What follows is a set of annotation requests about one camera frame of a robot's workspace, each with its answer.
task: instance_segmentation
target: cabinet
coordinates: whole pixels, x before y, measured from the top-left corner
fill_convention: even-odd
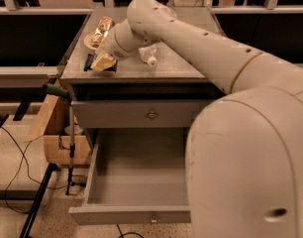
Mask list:
[[[207,9],[174,10],[218,32]],[[79,224],[189,222],[185,141],[193,119],[221,93],[164,43],[157,68],[133,56],[117,72],[84,71],[84,37],[101,17],[118,23],[125,15],[126,8],[94,10],[61,78],[93,151],[83,204],[69,212]]]

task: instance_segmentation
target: white robotic arm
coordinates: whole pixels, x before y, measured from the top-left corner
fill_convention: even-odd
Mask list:
[[[104,50],[117,60],[162,41],[227,95],[190,128],[186,169],[197,238],[300,238],[303,69],[133,0]]]

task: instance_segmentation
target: white bottle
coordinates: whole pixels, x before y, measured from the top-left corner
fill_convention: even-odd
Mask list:
[[[139,53],[143,62],[147,63],[150,67],[157,66],[157,47],[155,44],[139,48]]]

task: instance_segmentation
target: drawer knob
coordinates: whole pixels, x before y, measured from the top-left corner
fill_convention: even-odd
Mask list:
[[[148,116],[151,120],[153,120],[153,119],[155,119],[155,118],[158,117],[158,114],[155,113],[155,112],[153,112],[153,111],[151,111],[151,112],[148,113],[147,116]]]

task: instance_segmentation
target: drawer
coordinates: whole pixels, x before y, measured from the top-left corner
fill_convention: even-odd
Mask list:
[[[93,149],[78,224],[187,223],[183,128],[103,129]]]
[[[209,101],[73,101],[83,128],[190,127]]]

